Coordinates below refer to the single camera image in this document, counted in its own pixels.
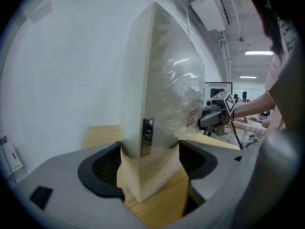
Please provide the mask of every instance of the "black cable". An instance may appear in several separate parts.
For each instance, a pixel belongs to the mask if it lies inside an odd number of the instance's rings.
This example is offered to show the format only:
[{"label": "black cable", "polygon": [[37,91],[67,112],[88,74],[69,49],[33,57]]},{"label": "black cable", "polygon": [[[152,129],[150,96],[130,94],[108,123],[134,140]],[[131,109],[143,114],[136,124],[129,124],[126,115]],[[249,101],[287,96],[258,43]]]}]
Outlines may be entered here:
[{"label": "black cable", "polygon": [[233,127],[234,135],[235,135],[235,137],[236,137],[236,139],[237,139],[237,142],[238,142],[238,144],[239,144],[239,147],[240,147],[240,149],[242,150],[242,149],[243,149],[243,146],[242,146],[242,144],[241,144],[240,141],[239,141],[239,138],[238,138],[238,136],[237,136],[237,133],[236,133],[236,130],[235,130],[235,126],[234,126],[234,124],[233,124],[233,121],[234,121],[234,111],[233,111],[233,119],[231,120],[231,125],[232,125],[232,127]]},{"label": "black cable", "polygon": [[14,173],[13,173],[13,171],[12,171],[11,167],[10,167],[10,164],[9,164],[8,158],[6,157],[6,154],[5,154],[5,151],[4,151],[4,148],[3,148],[3,145],[2,145],[2,144],[1,144],[1,147],[2,147],[2,151],[3,151],[3,153],[4,153],[4,157],[5,157],[5,159],[6,159],[6,162],[8,163],[8,166],[9,166],[9,168],[10,168],[11,174],[12,174],[12,175],[13,175],[13,177],[14,177],[15,184],[17,185],[17,180],[16,180],[16,177],[14,176]]}]

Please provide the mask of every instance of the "woman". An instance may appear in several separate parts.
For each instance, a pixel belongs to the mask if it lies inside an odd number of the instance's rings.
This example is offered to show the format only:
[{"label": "woman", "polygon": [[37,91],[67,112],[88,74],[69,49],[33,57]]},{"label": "woman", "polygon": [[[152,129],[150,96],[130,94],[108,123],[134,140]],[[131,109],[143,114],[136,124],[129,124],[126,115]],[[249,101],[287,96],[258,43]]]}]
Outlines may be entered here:
[{"label": "woman", "polygon": [[237,94],[234,94],[234,99],[235,99],[235,104],[242,102],[242,100],[238,97]]},{"label": "woman", "polygon": [[251,117],[250,120],[254,121],[254,122],[258,122],[258,123],[261,123],[263,127],[265,128],[268,128],[269,127],[269,124],[272,120],[272,117],[273,117],[273,114],[274,114],[274,110],[272,112],[269,113],[269,116],[267,117],[266,120],[261,120],[261,119],[258,119],[256,117]]},{"label": "woman", "polygon": [[276,3],[276,6],[271,6],[269,0],[252,0],[252,2],[262,20],[265,35],[272,41],[271,50],[274,52],[274,57],[270,64],[265,84],[267,92],[251,102],[237,105],[234,111],[234,118],[254,115],[275,108],[274,116],[267,131],[267,134],[269,134],[285,127],[282,116],[268,91],[278,80],[279,73],[294,49],[298,34],[285,11],[280,11]]}]

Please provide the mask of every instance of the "ceiling light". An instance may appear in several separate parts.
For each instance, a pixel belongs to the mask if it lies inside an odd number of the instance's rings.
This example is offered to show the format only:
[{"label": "ceiling light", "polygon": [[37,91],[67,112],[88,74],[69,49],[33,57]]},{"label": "ceiling light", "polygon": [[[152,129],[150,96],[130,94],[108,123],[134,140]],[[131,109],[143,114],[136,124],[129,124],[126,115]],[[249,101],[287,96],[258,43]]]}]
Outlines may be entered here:
[{"label": "ceiling light", "polygon": [[273,55],[272,51],[246,51],[245,55]]},{"label": "ceiling light", "polygon": [[256,79],[256,76],[240,76],[239,78]]}]

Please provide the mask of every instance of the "plastic wrap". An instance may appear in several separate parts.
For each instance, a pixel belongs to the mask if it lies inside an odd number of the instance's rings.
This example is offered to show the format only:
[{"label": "plastic wrap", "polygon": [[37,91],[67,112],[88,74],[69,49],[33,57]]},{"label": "plastic wrap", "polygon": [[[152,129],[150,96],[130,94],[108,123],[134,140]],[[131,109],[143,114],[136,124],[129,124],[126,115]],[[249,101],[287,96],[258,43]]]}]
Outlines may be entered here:
[{"label": "plastic wrap", "polygon": [[[204,65],[198,52],[178,22],[159,4],[151,4],[132,25],[125,56],[120,129],[126,158],[139,168],[160,160],[159,167],[165,167],[176,155],[178,139],[198,132],[203,97]],[[153,119],[145,156],[144,119]],[[156,173],[161,168],[154,166]]]}]

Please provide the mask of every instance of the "hand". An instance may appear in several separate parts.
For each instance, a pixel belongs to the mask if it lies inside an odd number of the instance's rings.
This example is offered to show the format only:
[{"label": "hand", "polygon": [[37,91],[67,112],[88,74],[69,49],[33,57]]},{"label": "hand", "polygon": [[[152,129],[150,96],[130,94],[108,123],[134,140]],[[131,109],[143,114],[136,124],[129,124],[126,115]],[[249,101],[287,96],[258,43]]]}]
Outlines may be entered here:
[{"label": "hand", "polygon": [[255,121],[255,122],[258,122],[258,123],[261,123],[262,120],[258,119],[258,118],[255,118],[255,117],[251,117],[250,120],[252,121]]}]

